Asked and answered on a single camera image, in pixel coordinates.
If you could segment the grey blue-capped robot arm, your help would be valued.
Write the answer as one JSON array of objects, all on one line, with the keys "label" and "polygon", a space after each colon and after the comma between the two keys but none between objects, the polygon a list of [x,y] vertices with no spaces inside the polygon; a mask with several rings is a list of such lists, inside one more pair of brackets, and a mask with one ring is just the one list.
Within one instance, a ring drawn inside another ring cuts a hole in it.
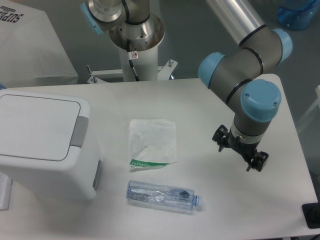
[{"label": "grey blue-capped robot arm", "polygon": [[[282,29],[269,29],[247,0],[207,4],[239,47],[232,56],[211,53],[198,68],[199,79],[234,112],[231,128],[221,125],[212,139],[220,150],[240,154],[249,169],[261,171],[269,156],[257,146],[282,100],[279,88],[261,75],[291,54],[292,40]],[[109,33],[120,51],[125,81],[158,79],[157,54],[151,59],[142,54],[158,47],[165,30],[148,0],[86,0],[80,9],[96,34]]]}]

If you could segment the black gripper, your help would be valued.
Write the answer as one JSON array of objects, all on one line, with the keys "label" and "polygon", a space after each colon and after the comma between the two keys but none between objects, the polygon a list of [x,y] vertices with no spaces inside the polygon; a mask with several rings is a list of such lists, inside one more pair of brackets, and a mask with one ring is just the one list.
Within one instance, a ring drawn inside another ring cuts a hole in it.
[{"label": "black gripper", "polygon": [[234,137],[223,124],[215,131],[212,140],[218,145],[219,152],[224,148],[231,148],[240,154],[248,164],[247,172],[251,169],[261,172],[268,161],[268,153],[257,151],[257,142],[251,144],[241,142],[240,137]]}]

